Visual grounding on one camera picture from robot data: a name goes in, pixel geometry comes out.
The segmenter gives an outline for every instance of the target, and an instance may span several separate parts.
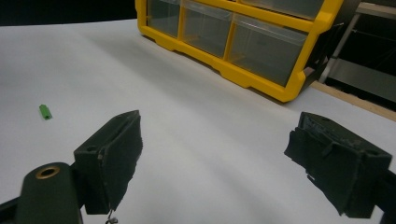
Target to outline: dark background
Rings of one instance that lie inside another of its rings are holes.
[[[133,18],[134,0],[0,0],[0,26]]]

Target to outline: table surface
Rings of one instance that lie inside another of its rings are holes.
[[[162,49],[134,20],[0,27],[0,201],[19,196],[36,167],[71,164],[109,119],[136,109],[144,148],[120,223],[379,223],[378,208],[371,219],[339,217],[283,152],[302,111],[393,155],[395,122],[312,88],[277,103]]]

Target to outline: yellow plastic frame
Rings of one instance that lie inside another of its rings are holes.
[[[276,13],[258,7],[243,5],[240,0],[236,2],[228,0],[194,0],[198,3],[207,4],[212,7],[227,9],[239,14],[247,15],[261,21],[267,21],[279,26],[286,26],[303,32],[307,32],[308,36],[304,42],[300,55],[291,71],[289,81],[285,87],[280,86],[270,80],[250,73],[243,68],[228,63],[225,58],[218,58],[200,49],[192,47],[181,41],[181,33],[184,27],[183,7],[180,8],[178,38],[163,34],[149,26],[147,26],[147,0],[136,0],[135,8],[137,11],[137,26],[139,31],[152,39],[161,47],[169,50],[177,50],[186,53],[191,57],[212,66],[218,70],[222,77],[238,84],[243,88],[252,87],[258,91],[268,94],[281,102],[291,101],[298,96],[305,82],[304,67],[315,46],[318,36],[332,27],[335,16],[340,9],[343,0],[325,0],[320,12],[313,21],[299,19],[292,16]],[[224,57],[228,55],[230,50],[230,42],[233,37],[234,24],[232,23],[230,34],[226,44]]]

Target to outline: transparent drawer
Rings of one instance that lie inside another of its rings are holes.
[[[148,0],[148,26],[177,37],[180,0]]]
[[[324,0],[241,0],[243,4],[313,20]]]
[[[233,13],[188,0],[181,5],[186,8],[182,41],[222,58]]]
[[[227,61],[281,86],[288,83],[307,34],[234,14]]]

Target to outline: green battery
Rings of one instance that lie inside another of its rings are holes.
[[[52,118],[50,110],[46,105],[40,105],[39,108],[40,108],[41,116],[43,116],[43,119],[51,119]]]

